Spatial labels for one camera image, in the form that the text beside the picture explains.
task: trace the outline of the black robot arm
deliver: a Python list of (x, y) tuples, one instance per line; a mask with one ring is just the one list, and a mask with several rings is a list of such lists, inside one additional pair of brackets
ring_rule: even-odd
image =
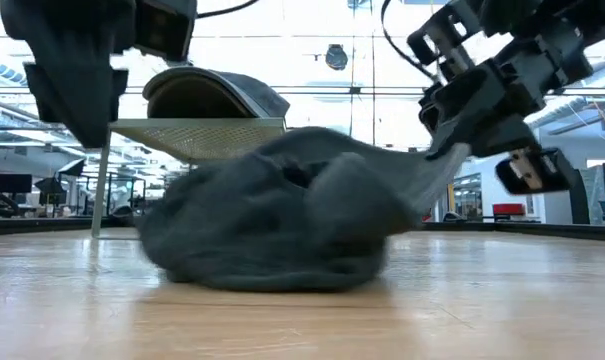
[[(513, 40), (476, 65), (463, 43), (481, 31)], [(605, 0), (449, 2), (408, 38), (420, 66), (437, 62), (442, 75), (420, 101), (420, 120), (434, 136), (431, 157), (455, 143), (468, 143), (477, 157), (511, 152), (496, 168), (508, 191), (567, 190), (571, 166), (559, 149), (542, 149), (524, 119), (550, 91), (592, 75), (584, 48), (602, 39)]]
[(64, 123), (85, 148), (100, 148), (128, 81), (127, 70), (111, 68), (111, 54), (137, 48), (186, 63), (196, 19), (257, 1), (198, 14), (197, 0), (0, 0), (0, 11), (9, 37), (33, 52), (25, 71), (40, 119)]

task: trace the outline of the wooden table surface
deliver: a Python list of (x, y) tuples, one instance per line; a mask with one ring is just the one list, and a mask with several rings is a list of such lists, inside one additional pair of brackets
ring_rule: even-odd
[(109, 236), (0, 236), (0, 360), (605, 359), (605, 242), (416, 232), (358, 291), (265, 295), (166, 283)]

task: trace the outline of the mesh shelf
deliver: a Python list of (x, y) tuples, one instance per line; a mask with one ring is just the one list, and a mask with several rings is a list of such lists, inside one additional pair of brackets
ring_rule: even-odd
[(282, 135), (286, 126), (283, 118), (121, 119), (111, 130), (180, 161), (197, 163), (241, 156)]

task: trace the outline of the monitor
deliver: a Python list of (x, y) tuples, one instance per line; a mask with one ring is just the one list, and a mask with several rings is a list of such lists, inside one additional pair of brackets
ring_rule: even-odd
[(9, 194), (30, 193), (33, 188), (31, 174), (0, 174), (0, 192)]

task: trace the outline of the black cable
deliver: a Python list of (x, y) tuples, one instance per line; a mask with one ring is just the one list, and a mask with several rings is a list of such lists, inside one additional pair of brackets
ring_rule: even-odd
[(247, 7), (255, 4), (258, 1), (260, 1), (260, 0), (249, 0), (249, 1), (245, 2), (244, 4), (240, 4), (238, 6), (233, 6), (233, 7), (230, 7), (228, 9), (215, 10), (215, 11), (210, 11), (210, 12), (204, 13), (204, 14), (198, 14), (198, 19), (204, 19), (204, 18), (208, 18), (208, 17), (212, 17), (212, 16), (219, 16), (219, 15), (230, 14), (232, 12), (236, 12), (238, 10), (242, 10), (244, 8), (247, 8)]
[(422, 66), (422, 64), (411, 59), (411, 57), (409, 57), (409, 55), (405, 54), (402, 50), (400, 50), (400, 48), (398, 48), (397, 45), (395, 45), (395, 43), (393, 42), (393, 39), (391, 39), (391, 35), (389, 35), (389, 33), (386, 31), (386, 27), (384, 26), (384, 16), (386, 15), (386, 10), (388, 9), (390, 3), (391, 3), (391, 0), (384, 0), (384, 3), (382, 3), (382, 13), (381, 13), (380, 20), (382, 21), (382, 32), (384, 32), (384, 38), (386, 39), (386, 41), (389, 42), (389, 44), (391, 45), (393, 50), (395, 50), (395, 52), (397, 52), (398, 55), (400, 55), (400, 57), (402, 57), (404, 60), (406, 60), (409, 64), (411, 64), (411, 66), (416, 68), (419, 72), (424, 74), (424, 76), (428, 77), (431, 81), (437, 82), (438, 81), (437, 76), (435, 74), (431, 74), (427, 69), (424, 68), (424, 66)]

